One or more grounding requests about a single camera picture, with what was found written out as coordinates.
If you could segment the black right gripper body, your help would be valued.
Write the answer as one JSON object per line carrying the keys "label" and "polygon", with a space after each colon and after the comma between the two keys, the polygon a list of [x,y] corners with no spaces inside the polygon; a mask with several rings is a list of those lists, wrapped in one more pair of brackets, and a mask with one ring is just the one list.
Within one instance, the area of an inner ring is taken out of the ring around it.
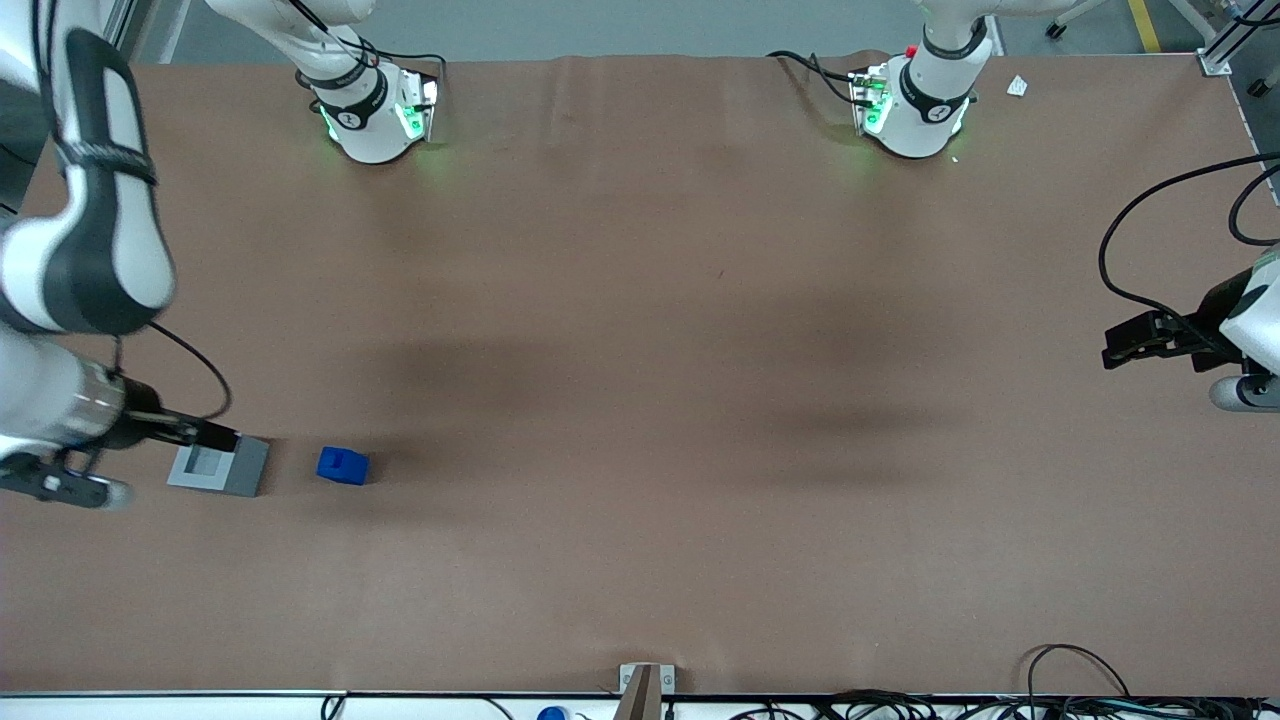
{"label": "black right gripper body", "polygon": [[110,427],[110,450],[131,448],[151,439],[172,419],[151,386],[123,377],[122,388],[122,410]]}

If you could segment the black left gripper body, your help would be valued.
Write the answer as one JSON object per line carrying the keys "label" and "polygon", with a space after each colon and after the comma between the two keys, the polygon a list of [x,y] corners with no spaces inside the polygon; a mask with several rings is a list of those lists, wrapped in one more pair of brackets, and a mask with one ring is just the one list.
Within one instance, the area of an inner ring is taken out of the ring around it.
{"label": "black left gripper body", "polygon": [[1239,304],[1252,277],[1252,269],[1244,269],[1235,275],[1217,283],[1201,300],[1197,310],[1189,315],[1196,325],[1208,340],[1213,341],[1215,348],[1204,348],[1192,354],[1192,366],[1196,373],[1206,373],[1224,365],[1239,365],[1243,361],[1240,350],[1225,337],[1220,325],[1228,319],[1230,313]]}

